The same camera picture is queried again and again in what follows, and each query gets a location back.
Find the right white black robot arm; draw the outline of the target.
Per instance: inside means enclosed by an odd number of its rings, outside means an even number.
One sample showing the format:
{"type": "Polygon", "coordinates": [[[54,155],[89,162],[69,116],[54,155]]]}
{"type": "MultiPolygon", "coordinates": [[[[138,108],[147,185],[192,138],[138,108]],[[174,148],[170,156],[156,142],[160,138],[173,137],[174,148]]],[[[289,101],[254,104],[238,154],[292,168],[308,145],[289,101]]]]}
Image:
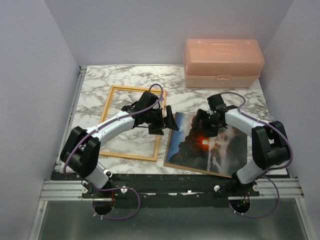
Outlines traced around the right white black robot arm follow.
{"type": "Polygon", "coordinates": [[[216,137],[221,128],[235,127],[251,138],[252,159],[231,176],[230,191],[241,196],[248,184],[263,177],[268,171],[287,168],[293,161],[293,149],[284,125],[280,121],[267,122],[242,111],[246,99],[241,97],[240,106],[227,106],[222,94],[207,98],[209,111],[198,109],[191,130],[203,129],[207,136],[216,137]]]}

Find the sunset landscape photo print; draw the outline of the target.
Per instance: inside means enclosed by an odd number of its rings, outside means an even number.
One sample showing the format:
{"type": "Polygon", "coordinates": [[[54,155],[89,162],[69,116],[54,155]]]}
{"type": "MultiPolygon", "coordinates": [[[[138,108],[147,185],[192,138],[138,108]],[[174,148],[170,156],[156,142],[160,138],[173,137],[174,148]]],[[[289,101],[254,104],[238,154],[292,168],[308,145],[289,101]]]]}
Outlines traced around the sunset landscape photo print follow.
{"type": "Polygon", "coordinates": [[[248,137],[233,126],[207,137],[200,128],[192,131],[191,114],[176,112],[179,128],[171,130],[163,165],[180,170],[230,178],[247,164],[248,137]]]}

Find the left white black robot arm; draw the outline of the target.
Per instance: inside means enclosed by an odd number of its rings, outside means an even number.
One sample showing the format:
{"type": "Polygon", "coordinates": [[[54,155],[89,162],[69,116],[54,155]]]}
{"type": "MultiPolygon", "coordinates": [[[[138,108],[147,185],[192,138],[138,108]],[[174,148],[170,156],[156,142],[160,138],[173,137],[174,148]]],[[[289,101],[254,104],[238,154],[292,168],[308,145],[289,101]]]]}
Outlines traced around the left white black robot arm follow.
{"type": "Polygon", "coordinates": [[[163,135],[165,128],[174,131],[179,129],[171,106],[166,106],[166,116],[163,116],[161,97],[145,91],[138,101],[123,106],[109,120],[87,129],[80,126],[73,128],[59,158],[65,167],[70,167],[91,183],[99,197],[107,197],[111,191],[108,182],[112,173],[99,163],[100,149],[118,135],[143,124],[147,124],[150,135],[163,135]]]}

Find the orange wooden picture frame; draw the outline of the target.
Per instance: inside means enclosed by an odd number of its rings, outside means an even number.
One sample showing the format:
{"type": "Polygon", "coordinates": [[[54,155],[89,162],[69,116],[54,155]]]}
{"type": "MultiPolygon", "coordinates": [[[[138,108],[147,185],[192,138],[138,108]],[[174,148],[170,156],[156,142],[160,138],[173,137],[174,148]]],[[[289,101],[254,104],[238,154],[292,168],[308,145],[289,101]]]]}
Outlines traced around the orange wooden picture frame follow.
{"type": "MultiPolygon", "coordinates": [[[[124,91],[124,92],[139,92],[143,93],[145,91],[148,91],[148,87],[136,87],[136,86],[125,86],[125,85],[111,85],[109,88],[108,96],[104,105],[104,109],[102,111],[101,117],[100,117],[100,123],[103,123],[107,119],[107,114],[109,111],[109,108],[111,106],[112,98],[115,91],[124,91]]],[[[158,158],[158,152],[159,152],[159,146],[160,146],[160,139],[161,137],[158,135],[155,138],[155,146],[154,146],[154,152],[152,156],[143,156],[143,155],[134,155],[134,154],[128,154],[128,153],[118,153],[118,152],[110,152],[101,150],[100,155],[105,157],[115,157],[115,158],[124,158],[124,159],[132,159],[132,160],[141,160],[141,161],[152,161],[156,162],[158,158]]]]}

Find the brown cardboard backing board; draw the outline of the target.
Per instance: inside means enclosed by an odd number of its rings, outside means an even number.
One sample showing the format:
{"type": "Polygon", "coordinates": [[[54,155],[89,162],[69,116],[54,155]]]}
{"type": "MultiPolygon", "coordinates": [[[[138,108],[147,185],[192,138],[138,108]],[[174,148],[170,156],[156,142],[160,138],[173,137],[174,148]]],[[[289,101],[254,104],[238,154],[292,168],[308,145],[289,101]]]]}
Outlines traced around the brown cardboard backing board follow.
{"type": "Polygon", "coordinates": [[[181,131],[170,131],[163,165],[178,170],[231,178],[221,173],[222,167],[216,162],[220,148],[214,148],[214,137],[203,134],[185,136],[181,131]]]}

